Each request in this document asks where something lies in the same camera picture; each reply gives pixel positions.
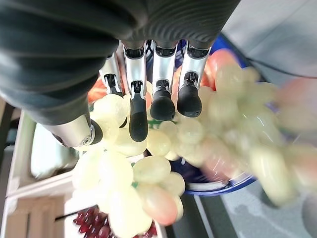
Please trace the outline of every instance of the black cable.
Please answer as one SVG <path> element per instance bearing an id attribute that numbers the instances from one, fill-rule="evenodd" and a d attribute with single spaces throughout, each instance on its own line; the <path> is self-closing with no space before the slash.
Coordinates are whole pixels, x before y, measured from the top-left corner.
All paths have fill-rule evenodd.
<path id="1" fill-rule="evenodd" d="M 82 211 L 85 211 L 85 210 L 88 210 L 88 209 L 94 208 L 94 207 L 96 207 L 96 206 L 87 207 L 87 208 L 81 209 L 81 210 L 76 211 L 76 212 L 72 212 L 72 213 L 69 213 L 69 214 L 66 214 L 66 215 L 62 215 L 62 216 L 56 217 L 55 218 L 55 222 L 57 222 L 59 220 L 62 220 L 62 219 L 65 219 L 66 217 L 70 217 L 70 216 L 76 215 L 79 212 L 82 212 Z"/>
<path id="2" fill-rule="evenodd" d="M 261 64 L 262 66 L 266 67 L 266 68 L 270 68 L 272 70 L 275 70 L 277 72 L 283 73 L 283 74 L 287 74 L 287 75 L 291 75 L 291 76 L 295 76 L 295 77 L 303 77 L 303 78 L 314 78 L 317 79 L 317 76 L 309 76 L 309 75 L 301 75 L 301 74 L 296 74 L 296 73 L 291 73 L 291 72 L 287 72 L 285 70 L 282 70 L 280 68 L 277 68 L 273 65 L 270 65 L 268 63 L 265 63 L 261 60 L 257 60 L 257 59 L 253 59 L 253 58 L 246 58 L 248 61 L 254 62 L 254 63 L 258 63 Z"/>

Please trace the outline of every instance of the grape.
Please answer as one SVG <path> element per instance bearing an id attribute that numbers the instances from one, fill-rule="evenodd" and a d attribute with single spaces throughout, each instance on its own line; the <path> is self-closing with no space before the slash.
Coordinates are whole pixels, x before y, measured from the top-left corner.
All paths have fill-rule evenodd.
<path id="1" fill-rule="evenodd" d="M 142 199 L 144 211 L 164 226 L 171 225 L 177 218 L 177 206 L 173 197 L 154 185 L 139 185 L 137 191 Z"/>
<path id="2" fill-rule="evenodd" d="M 243 115 L 240 122 L 240 130 L 253 137 L 259 137 L 262 143 L 283 145 L 285 143 L 282 134 L 276 128 L 277 118 L 275 114 L 265 106 L 241 107 Z"/>
<path id="3" fill-rule="evenodd" d="M 246 85 L 242 69 L 237 64 L 228 64 L 221 67 L 215 78 L 217 93 L 241 96 Z"/>
<path id="4" fill-rule="evenodd" d="M 110 211 L 110 197 L 112 190 L 108 186 L 103 186 L 102 183 L 99 185 L 98 193 L 96 195 L 97 205 L 100 211 L 109 213 Z"/>
<path id="5" fill-rule="evenodd" d="M 204 129 L 196 119 L 184 118 L 178 125 L 178 139 L 186 144 L 198 144 L 204 137 Z"/>
<path id="6" fill-rule="evenodd" d="M 152 155 L 164 156 L 171 148 L 170 139 L 158 130 L 149 130 L 147 142 L 147 149 Z"/>
<path id="7" fill-rule="evenodd" d="M 238 105 L 234 97 L 212 94 L 208 104 L 208 116 L 212 125 L 228 127 L 235 124 L 238 118 Z"/>
<path id="8" fill-rule="evenodd" d="M 147 92 L 151 95 L 153 95 L 153 85 L 151 84 L 151 82 L 147 81 Z"/>
<path id="9" fill-rule="evenodd" d="M 276 100 L 277 87 L 272 83 L 253 83 L 244 97 L 252 104 L 266 104 Z"/>
<path id="10" fill-rule="evenodd" d="M 254 67 L 245 67 L 242 69 L 244 80 L 247 83 L 256 83 L 260 80 L 261 76 L 259 72 Z"/>
<path id="11" fill-rule="evenodd" d="M 120 238 L 135 236 L 141 227 L 138 219 L 146 219 L 137 191 L 133 187 L 117 190 L 110 204 L 109 223 L 114 234 Z"/>
<path id="12" fill-rule="evenodd" d="M 107 227 L 107 226 L 101 227 L 98 233 L 99 238 L 108 238 L 109 234 L 110 234 L 110 227 Z"/>
<path id="13" fill-rule="evenodd" d="M 250 167 L 264 191 L 276 205 L 296 196 L 282 154 L 271 147 L 258 145 L 250 150 Z"/>
<path id="14" fill-rule="evenodd" d="M 175 161 L 179 159 L 179 156 L 171 150 L 165 155 L 165 158 L 167 158 L 170 161 Z"/>
<path id="15" fill-rule="evenodd" d="M 180 200 L 179 196 L 174 196 L 174 201 L 175 201 L 176 206 L 177 206 L 177 218 L 176 218 L 176 221 L 179 221 L 183 217 L 184 207 L 183 207 L 182 200 Z"/>
<path id="16" fill-rule="evenodd" d="M 106 151 L 100 158 L 99 176 L 102 185 L 108 191 L 114 188 L 125 189 L 133 181 L 133 170 L 129 161 L 122 154 Z"/>
<path id="17" fill-rule="evenodd" d="M 165 157 L 148 156 L 136 162 L 132 169 L 135 182 L 157 183 L 169 175 L 170 163 Z"/>
<path id="18" fill-rule="evenodd" d="M 159 125 L 158 130 L 165 133 L 171 141 L 177 134 L 177 126 L 170 120 L 162 121 L 162 123 Z"/>
<path id="19" fill-rule="evenodd" d="M 209 87 L 199 88 L 198 95 L 200 100 L 202 101 L 202 105 L 203 105 L 202 111 L 207 109 L 209 98 L 213 93 L 215 92 L 211 90 L 211 88 Z"/>
<path id="20" fill-rule="evenodd" d="M 298 182 L 315 189 L 317 184 L 317 148 L 310 144 L 291 144 L 285 157 Z"/>
<path id="21" fill-rule="evenodd" d="M 202 101 L 202 112 L 197 117 L 197 120 L 202 124 L 203 127 L 210 126 L 210 120 L 208 118 L 208 103 L 209 99 L 215 92 L 211 90 L 209 87 L 200 87 L 199 88 L 199 98 Z"/>
<path id="22" fill-rule="evenodd" d="M 207 174 L 224 174 L 226 177 L 234 178 L 241 174 L 233 160 L 233 155 L 228 147 L 218 139 L 207 138 L 199 149 L 204 157 L 201 169 Z"/>
<path id="23" fill-rule="evenodd" d="M 217 71 L 224 65 L 233 64 L 236 62 L 234 54 L 228 49 L 216 50 L 207 60 L 211 68 L 211 75 L 216 78 Z"/>
<path id="24" fill-rule="evenodd" d="M 176 196 L 181 196 L 185 191 L 185 181 L 182 175 L 176 172 L 170 172 L 170 174 L 159 183 L 159 186 Z"/>
<path id="25" fill-rule="evenodd" d="M 139 211 L 139 213 L 137 214 L 135 219 L 136 219 L 136 222 L 137 222 L 136 227 L 137 227 L 137 231 L 138 231 L 139 235 L 144 234 L 151 227 L 152 218 L 148 214 L 146 214 L 143 211 L 143 209 L 141 211 Z"/>
<path id="26" fill-rule="evenodd" d="M 185 157 L 196 152 L 196 144 L 185 144 L 179 140 L 173 143 L 173 151 L 181 157 Z"/>
<path id="27" fill-rule="evenodd" d="M 94 112 L 114 119 L 120 126 L 128 115 L 128 107 L 124 99 L 116 94 L 108 94 L 95 101 Z"/>
<path id="28" fill-rule="evenodd" d="M 89 190 L 98 185 L 100 179 L 98 168 L 102 154 L 102 150 L 91 150 L 78 160 L 72 177 L 76 189 Z"/>
<path id="29" fill-rule="evenodd" d="M 247 155 L 250 148 L 259 142 L 256 136 L 247 134 L 245 131 L 239 129 L 231 129 L 224 132 L 222 139 L 242 155 Z"/>
<path id="30" fill-rule="evenodd" d="M 127 105 L 127 112 L 128 112 L 128 116 L 130 116 L 131 113 L 131 95 L 130 94 L 126 94 L 123 96 L 123 99 L 125 101 L 125 104 Z"/>
<path id="31" fill-rule="evenodd" d="M 120 128 L 119 136 L 117 137 L 116 141 L 112 149 L 120 152 L 126 156 L 136 156 L 142 154 L 147 148 L 147 140 L 141 142 L 136 142 L 132 140 L 129 129 L 127 128 Z"/>
<path id="32" fill-rule="evenodd" d="M 316 114 L 303 105 L 282 106 L 277 116 L 281 127 L 295 133 L 317 129 Z"/>
<path id="33" fill-rule="evenodd" d="M 154 118 L 151 117 L 151 109 L 150 108 L 147 109 L 147 119 L 148 120 L 154 120 Z"/>

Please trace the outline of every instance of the robotic hand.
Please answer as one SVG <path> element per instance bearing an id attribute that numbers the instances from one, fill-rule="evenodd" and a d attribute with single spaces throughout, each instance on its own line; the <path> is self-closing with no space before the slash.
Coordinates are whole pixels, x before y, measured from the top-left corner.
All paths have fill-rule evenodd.
<path id="1" fill-rule="evenodd" d="M 145 41 L 154 40 L 151 116 L 171 120 L 176 46 L 186 39 L 177 109 L 201 112 L 198 89 L 211 45 L 239 0 L 2 0 L 0 93 L 44 125 L 66 147 L 97 143 L 87 93 L 98 77 L 122 96 L 114 52 L 124 45 L 131 94 L 130 135 L 143 141 L 146 118 Z"/>

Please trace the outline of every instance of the black fingertip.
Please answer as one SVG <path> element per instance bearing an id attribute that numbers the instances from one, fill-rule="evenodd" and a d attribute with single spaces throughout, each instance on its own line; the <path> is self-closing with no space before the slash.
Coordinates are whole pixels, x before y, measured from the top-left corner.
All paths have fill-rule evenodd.
<path id="1" fill-rule="evenodd" d="M 193 84 L 183 86 L 178 92 L 177 110 L 189 118 L 196 118 L 202 112 L 202 101 Z"/>
<path id="2" fill-rule="evenodd" d="M 156 120 L 173 120 L 175 117 L 175 106 L 170 98 L 170 93 L 158 90 L 154 93 L 151 109 L 151 117 Z"/>
<path id="3" fill-rule="evenodd" d="M 146 101 L 136 93 L 131 99 L 130 136 L 134 141 L 141 142 L 147 138 L 148 130 Z"/>
<path id="4" fill-rule="evenodd" d="M 130 136 L 136 142 L 144 141 L 148 136 L 147 114 L 139 112 L 130 117 Z"/>
<path id="5" fill-rule="evenodd" d="M 90 120 L 91 124 L 94 126 L 95 129 L 95 138 L 93 140 L 93 142 L 91 143 L 91 145 L 96 144 L 98 142 L 101 141 L 101 139 L 103 138 L 103 131 L 101 130 L 100 126 L 97 124 L 97 122 L 95 122 L 94 120 Z"/>

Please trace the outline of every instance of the red grape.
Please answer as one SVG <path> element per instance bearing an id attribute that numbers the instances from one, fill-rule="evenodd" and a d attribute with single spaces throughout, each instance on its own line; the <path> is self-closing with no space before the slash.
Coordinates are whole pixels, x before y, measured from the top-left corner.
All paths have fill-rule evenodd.
<path id="1" fill-rule="evenodd" d="M 89 230 L 89 226 L 86 224 L 82 224 L 79 228 L 79 233 L 86 233 Z"/>
<path id="2" fill-rule="evenodd" d="M 98 207 L 78 212 L 73 222 L 80 225 L 79 233 L 85 233 L 83 238 L 118 238 L 110 229 L 108 214 L 100 212 Z M 157 235 L 157 231 L 155 224 L 152 223 L 147 232 L 133 238 L 152 238 L 154 235 Z"/>
<path id="3" fill-rule="evenodd" d="M 98 235 L 99 235 L 99 238 L 108 238 L 109 234 L 110 234 L 110 227 L 103 226 L 101 227 Z"/>

